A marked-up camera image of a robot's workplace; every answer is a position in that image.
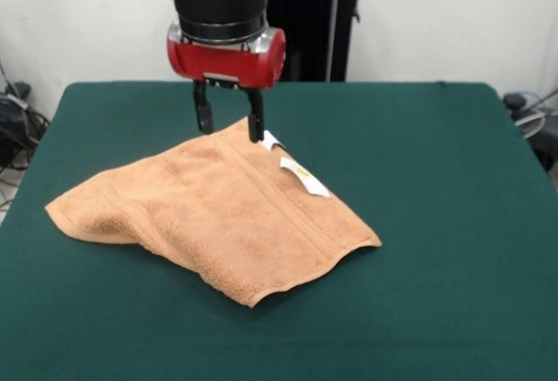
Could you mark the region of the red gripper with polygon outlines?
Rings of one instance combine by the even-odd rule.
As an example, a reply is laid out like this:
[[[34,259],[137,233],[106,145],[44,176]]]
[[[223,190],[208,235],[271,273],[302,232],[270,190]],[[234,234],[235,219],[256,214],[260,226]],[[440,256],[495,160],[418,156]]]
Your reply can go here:
[[[229,82],[250,88],[245,93],[251,108],[248,136],[252,143],[264,140],[263,97],[260,90],[267,90],[278,81],[285,54],[285,34],[274,27],[268,27],[252,41],[224,45],[189,41],[179,27],[171,27],[167,33],[167,55],[174,72],[194,80],[194,108],[200,131],[203,134],[214,132],[212,108],[203,80]]]

